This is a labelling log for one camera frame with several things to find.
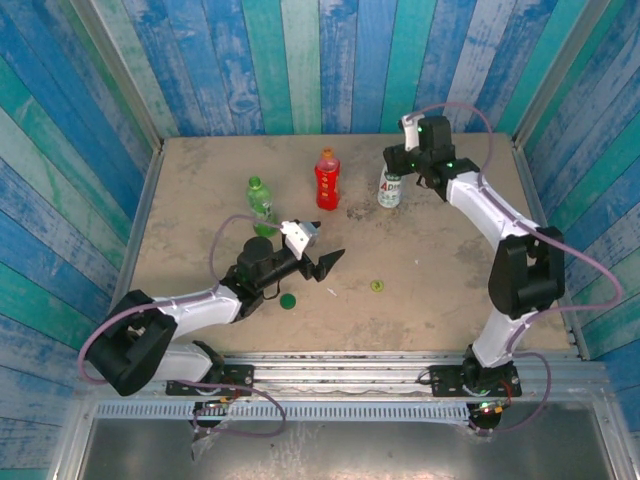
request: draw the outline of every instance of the wooden plank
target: wooden plank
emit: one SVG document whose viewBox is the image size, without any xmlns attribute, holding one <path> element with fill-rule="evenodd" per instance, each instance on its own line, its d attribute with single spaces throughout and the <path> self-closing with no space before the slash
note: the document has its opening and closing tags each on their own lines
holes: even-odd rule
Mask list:
<svg viewBox="0 0 640 480">
<path fill-rule="evenodd" d="M 80 312 L 2 263 L 0 285 L 3 286 L 0 314 L 65 345 L 79 350 L 96 328 L 96 324 Z"/>
<path fill-rule="evenodd" d="M 102 111 L 105 119 L 118 136 L 129 157 L 143 175 L 147 173 L 151 156 L 136 137 L 131 123 L 120 110 L 102 77 L 93 65 L 91 57 L 82 46 L 73 27 L 67 20 L 58 2 L 51 0 L 33 0 L 33 10 L 51 36 L 58 42 L 60 49 L 73 65 L 91 98 Z"/>
<path fill-rule="evenodd" d="M 351 133 L 378 133 L 397 0 L 360 0 L 356 25 Z"/>
<path fill-rule="evenodd" d="M 45 465 L 41 469 L 37 468 L 19 468 L 19 469 L 2 469 L 0 470 L 0 480 L 46 480 L 47 475 L 49 474 L 49 463 L 50 460 L 47 459 L 46 454 L 42 452 L 34 452 L 33 456 L 36 461 L 42 461 Z M 8 458 L 18 458 L 16 455 L 7 455 Z M 32 462 L 30 460 L 25 460 L 24 462 L 30 465 Z"/>
<path fill-rule="evenodd" d="M 357 0 L 320 0 L 322 133 L 351 129 L 357 12 Z"/>
<path fill-rule="evenodd" d="M 515 4 L 516 0 L 476 4 L 451 82 L 448 101 L 476 103 Z M 451 122 L 454 132 L 464 132 L 472 112 L 447 107 L 444 115 Z"/>
<path fill-rule="evenodd" d="M 93 3 L 103 24 L 108 25 L 109 35 L 138 86 L 158 134 L 162 138 L 179 135 L 171 109 L 121 0 L 93 0 Z"/>
<path fill-rule="evenodd" d="M 0 315 L 0 345 L 0 365 L 75 387 L 78 352 L 71 347 L 4 315 Z"/>
<path fill-rule="evenodd" d="M 583 107 L 585 98 L 591 95 L 620 49 L 632 35 L 638 21 L 640 21 L 640 5 L 635 0 L 630 0 L 620 10 L 609 31 L 589 59 L 575 85 L 558 107 L 556 115 L 547 125 L 536 148 L 531 153 L 530 168 L 534 180 L 550 162 L 556 144 Z"/>
<path fill-rule="evenodd" d="M 0 418 L 0 479 L 44 480 L 59 435 L 55 425 Z"/>
<path fill-rule="evenodd" d="M 464 1 L 466 3 L 473 3 L 475 0 Z M 397 133 L 398 120 L 413 110 L 416 91 L 420 81 L 420 72 L 421 69 L 423 69 L 423 60 L 426 58 L 425 51 L 428 45 L 427 41 L 429 41 L 429 33 L 433 25 L 436 4 L 438 8 L 443 9 L 450 7 L 452 1 L 398 0 L 384 93 L 382 119 L 380 120 L 381 132 Z M 450 19 L 459 12 L 459 9 L 452 10 L 453 12 L 449 15 Z M 454 28 L 451 28 L 451 25 L 449 25 L 449 28 L 443 29 L 442 34 L 450 35 L 452 30 L 454 30 Z M 454 69 L 455 66 L 451 70 L 451 76 L 453 76 Z M 436 79 L 431 78 L 427 84 L 431 86 L 435 82 Z"/>
<path fill-rule="evenodd" d="M 589 355 L 598 358 L 640 338 L 640 295 L 609 310 L 582 328 Z"/>
<path fill-rule="evenodd" d="M 640 249 L 636 249 L 632 254 L 626 256 L 611 268 L 611 271 L 624 289 L 622 301 L 628 300 L 640 293 L 640 282 L 638 282 L 638 272 L 640 271 Z M 579 293 L 573 295 L 572 300 L 575 305 L 592 305 L 596 303 L 604 303 L 612 299 L 614 293 L 611 281 L 604 275 L 600 275 Z M 604 310 L 596 310 L 577 312 L 576 314 L 580 320 L 580 324 L 584 326 L 598 318 L 603 313 Z"/>
<path fill-rule="evenodd" d="M 625 0 L 611 0 L 604 13 L 598 20 L 598 23 L 595 27 L 593 27 L 589 38 L 580 49 L 580 52 L 578 53 L 575 60 L 571 64 L 571 67 L 562 79 L 562 83 L 558 86 L 556 92 L 553 94 L 553 98 L 549 101 L 546 110 L 540 117 L 540 120 L 538 120 L 538 123 L 533 129 L 533 132 L 531 132 L 531 135 L 527 139 L 527 143 L 524 146 L 524 149 L 528 158 L 531 157 L 531 152 L 533 152 L 533 150 L 535 149 L 538 140 L 540 140 L 540 136 L 546 130 L 551 119 L 560 110 L 560 105 L 566 98 L 571 88 L 580 78 L 580 75 L 589 62 L 589 59 L 602 42 L 604 36 L 609 30 L 609 27 L 611 27 L 611 24 L 615 20 L 618 12 L 624 4 Z"/>
<path fill-rule="evenodd" d="M 190 0 L 164 0 L 169 22 L 207 128 L 207 135 L 235 135 L 216 52 L 202 4 Z"/>
<path fill-rule="evenodd" d="M 107 188 L 115 192 L 120 200 L 118 204 L 1 57 L 0 84 L 3 86 L 0 89 L 0 107 L 22 128 L 78 193 L 101 214 L 120 240 L 126 243 L 138 202 L 131 189 L 119 179 L 113 168 L 104 162 L 95 161 L 100 159 L 94 159 L 92 163 L 102 173 L 102 177 L 108 180 Z"/>
<path fill-rule="evenodd" d="M 108 295 L 118 270 L 0 158 L 0 210 Z"/>
<path fill-rule="evenodd" d="M 437 2 L 418 82 L 415 110 L 447 100 L 475 6 L 476 0 Z M 406 15 L 411 16 L 411 10 L 408 10 Z M 428 113 L 441 114 L 442 109 Z"/>
<path fill-rule="evenodd" d="M 91 63 L 93 63 L 93 66 L 97 69 L 98 74 L 102 78 L 102 81 L 109 89 L 109 93 L 111 93 L 111 96 L 118 104 L 118 108 L 127 117 L 127 120 L 131 124 L 131 128 L 133 128 L 134 134 L 142 144 L 142 148 L 144 148 L 146 157 L 151 158 L 151 156 L 153 155 L 153 148 L 149 143 L 149 139 L 145 136 L 144 132 L 140 128 L 138 119 L 133 114 L 131 107 L 129 107 L 129 103 L 124 98 L 120 87 L 113 78 L 113 75 L 111 75 L 109 67 L 107 67 L 107 64 L 102 59 L 102 55 L 100 55 L 100 52 L 93 43 L 89 32 L 87 32 L 87 29 L 82 23 L 82 20 L 80 20 L 80 17 L 78 17 L 75 8 L 73 7 L 73 5 L 71 5 L 71 1 L 58 0 L 58 5 L 60 5 L 60 8 L 64 12 L 65 17 L 67 17 L 67 21 L 71 24 L 73 31 L 76 33 L 78 40 L 89 55 Z"/>
<path fill-rule="evenodd" d="M 636 162 L 640 136 L 640 113 L 618 135 L 564 198 L 549 217 L 549 223 L 567 230 L 592 205 L 616 178 Z"/>
<path fill-rule="evenodd" d="M 640 157 L 569 228 L 564 239 L 582 251 L 640 202 Z"/>
<path fill-rule="evenodd" d="M 603 233 L 585 254 L 595 258 L 607 268 L 613 267 L 640 247 L 640 204 L 633 207 L 609 230 Z M 567 286 L 570 292 L 579 292 L 599 275 L 598 270 L 582 261 L 567 265 Z"/>
<path fill-rule="evenodd" d="M 15 75 L 20 77 L 24 85 L 30 90 L 31 95 L 46 110 L 49 117 L 65 134 L 74 145 L 78 153 L 94 169 L 98 176 L 103 176 L 101 181 L 114 188 L 116 185 L 110 183 L 109 177 L 104 177 L 105 173 L 113 172 L 114 176 L 119 176 L 118 186 L 112 190 L 112 194 L 119 200 L 125 212 L 131 215 L 137 205 L 137 196 L 141 191 L 142 184 L 135 185 L 131 181 L 122 182 L 123 175 L 126 176 L 127 168 L 132 168 L 128 160 L 122 163 L 119 158 L 111 158 L 109 152 L 102 148 L 96 141 L 93 133 L 87 125 L 77 115 L 71 104 L 68 102 L 53 77 L 46 68 L 34 57 L 28 45 L 20 36 L 15 26 L 6 21 L 6 17 L 0 8 L 0 55 L 2 62 L 13 69 Z"/>
<path fill-rule="evenodd" d="M 320 20 L 317 2 L 281 0 L 293 132 L 322 133 Z"/>
<path fill-rule="evenodd" d="M 96 322 L 111 298 L 0 210 L 0 262 Z"/>
<path fill-rule="evenodd" d="M 120 268 L 124 243 L 2 109 L 0 126 L 0 157 Z"/>
<path fill-rule="evenodd" d="M 238 135 L 262 135 L 264 125 L 241 0 L 203 0 L 213 46 Z"/>
<path fill-rule="evenodd" d="M 63 425 L 73 388 L 0 366 L 0 418 Z"/>
<path fill-rule="evenodd" d="M 123 0 L 162 88 L 180 135 L 207 134 L 189 71 L 171 31 L 162 0 Z"/>
<path fill-rule="evenodd" d="M 475 103 L 493 128 L 498 125 L 556 3 L 557 0 L 517 1 Z M 480 118 L 473 116 L 466 131 L 484 132 L 486 128 Z"/>
<path fill-rule="evenodd" d="M 534 178 L 548 215 L 640 111 L 638 86 L 640 30 L 583 99 L 584 107 L 554 148 L 551 163 Z"/>
<path fill-rule="evenodd" d="M 244 0 L 242 7 L 265 133 L 293 133 L 280 0 Z"/>
<path fill-rule="evenodd" d="M 508 134 L 515 132 L 520 119 L 562 48 L 569 32 L 571 32 L 584 5 L 584 0 L 558 0 L 551 18 L 538 39 L 533 54 L 520 76 L 518 86 L 513 92 L 500 122 L 498 122 L 497 131 Z"/>
<path fill-rule="evenodd" d="M 637 365 L 638 358 L 640 358 L 640 341 L 636 340 L 605 353 L 598 359 L 606 363 L 614 391 L 640 385 L 640 368 L 630 368 Z"/>
<path fill-rule="evenodd" d="M 75 115 L 79 116 L 92 132 L 94 141 L 100 143 L 109 155 L 109 160 L 113 165 L 118 166 L 121 173 L 124 174 L 123 179 L 131 185 L 134 193 L 139 193 L 144 184 L 144 176 L 132 162 L 129 152 L 124 148 L 117 133 L 94 102 L 83 79 L 79 77 L 58 43 L 40 21 L 31 3 L 25 3 L 22 0 L 6 0 L 2 5 L 2 8 L 12 19 L 11 21 L 4 14 L 2 15 L 4 17 L 3 21 L 7 23 L 5 27 L 10 28 L 8 24 L 14 22 L 13 28 L 17 28 L 24 38 L 20 44 L 8 45 L 8 54 L 11 57 L 15 56 L 15 62 L 11 63 L 8 59 L 9 57 L 5 56 L 7 63 L 12 66 L 23 79 L 25 85 L 34 92 L 34 96 L 37 96 L 40 104 L 51 115 L 51 110 L 58 108 L 57 104 L 46 104 L 42 96 L 35 95 L 36 91 L 42 92 L 43 87 L 36 88 L 34 86 L 34 83 L 42 81 L 42 79 L 37 78 L 39 73 L 37 70 L 39 68 L 34 68 L 34 65 L 42 62 L 42 65 L 57 84 L 56 88 L 61 90 L 67 101 L 75 109 Z M 16 65 L 21 62 L 27 63 L 21 66 L 21 71 L 18 71 Z M 29 81 L 25 78 L 27 74 L 29 74 Z"/>
<path fill-rule="evenodd" d="M 616 393 L 630 432 L 640 430 L 640 385 Z"/>
</svg>

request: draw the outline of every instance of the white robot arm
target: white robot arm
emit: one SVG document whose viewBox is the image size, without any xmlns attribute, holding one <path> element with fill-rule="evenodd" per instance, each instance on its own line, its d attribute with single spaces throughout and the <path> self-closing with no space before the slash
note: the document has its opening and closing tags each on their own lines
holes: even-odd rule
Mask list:
<svg viewBox="0 0 640 480">
<path fill-rule="evenodd" d="M 504 211 L 519 224 L 555 240 L 562 241 L 562 235 L 554 227 L 540 228 L 525 218 L 486 180 L 482 186 L 478 184 L 479 168 L 468 158 L 456 158 L 451 127 L 445 117 L 407 115 L 399 126 L 405 143 L 384 150 L 388 172 L 400 176 L 417 173 L 418 185 L 435 190 L 443 201 L 458 208 L 496 252 L 488 279 L 494 305 L 489 319 L 469 346 L 462 366 L 430 369 L 434 395 L 495 393 L 501 381 L 517 376 L 511 352 L 528 328 L 527 320 L 564 294 L 563 253 L 538 242 Z M 441 388 L 435 388 L 438 382 L 442 383 Z"/>
</svg>

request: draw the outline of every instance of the red plastic bottle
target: red plastic bottle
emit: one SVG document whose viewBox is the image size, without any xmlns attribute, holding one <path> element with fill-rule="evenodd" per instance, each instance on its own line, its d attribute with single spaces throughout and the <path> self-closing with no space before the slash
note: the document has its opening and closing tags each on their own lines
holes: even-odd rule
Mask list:
<svg viewBox="0 0 640 480">
<path fill-rule="evenodd" d="M 315 172 L 318 181 L 316 203 L 324 210 L 335 210 L 340 202 L 338 186 L 340 160 L 334 156 L 332 148 L 327 147 L 322 150 L 320 160 L 316 163 Z"/>
</svg>

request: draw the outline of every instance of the small green disc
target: small green disc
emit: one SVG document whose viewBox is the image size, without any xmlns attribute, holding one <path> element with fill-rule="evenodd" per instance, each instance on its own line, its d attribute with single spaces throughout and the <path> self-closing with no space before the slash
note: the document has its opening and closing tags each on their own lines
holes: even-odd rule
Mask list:
<svg viewBox="0 0 640 480">
<path fill-rule="evenodd" d="M 381 292 L 384 290 L 384 282 L 382 280 L 374 280 L 371 282 L 371 290 L 374 292 Z"/>
<path fill-rule="evenodd" d="M 282 297 L 280 297 L 280 306 L 285 310 L 291 310 L 296 306 L 296 297 L 294 297 L 290 293 L 285 293 Z"/>
</svg>

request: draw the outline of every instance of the beige table surface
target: beige table surface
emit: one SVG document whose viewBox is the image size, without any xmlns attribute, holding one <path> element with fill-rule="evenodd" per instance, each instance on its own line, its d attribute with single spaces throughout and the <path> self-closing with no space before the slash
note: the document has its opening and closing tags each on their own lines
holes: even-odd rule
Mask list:
<svg viewBox="0 0 640 480">
<path fill-rule="evenodd" d="M 402 141 L 395 134 L 169 140 L 132 289 L 167 296 L 208 288 L 212 237 L 228 216 L 248 213 L 247 181 L 259 175 L 274 193 L 280 220 L 322 221 L 309 252 L 314 261 L 339 248 L 346 253 L 321 283 L 298 274 L 282 282 L 282 292 L 297 298 L 293 310 L 267 301 L 245 320 L 185 340 L 201 339 L 221 352 L 464 350 L 491 310 L 493 252 L 464 215 L 414 181 L 398 208 L 378 205 L 382 150 Z M 483 163 L 485 135 L 456 135 L 454 142 L 458 157 Z M 529 215 L 508 139 L 499 135 L 496 142 L 489 182 Z M 315 204 L 313 167 L 324 146 L 342 161 L 342 199 L 333 212 Z M 225 230 L 215 257 L 219 275 L 252 235 L 248 222 Z M 374 279 L 384 282 L 383 292 L 371 290 Z M 561 318 L 535 324 L 521 347 L 568 349 Z"/>
</svg>

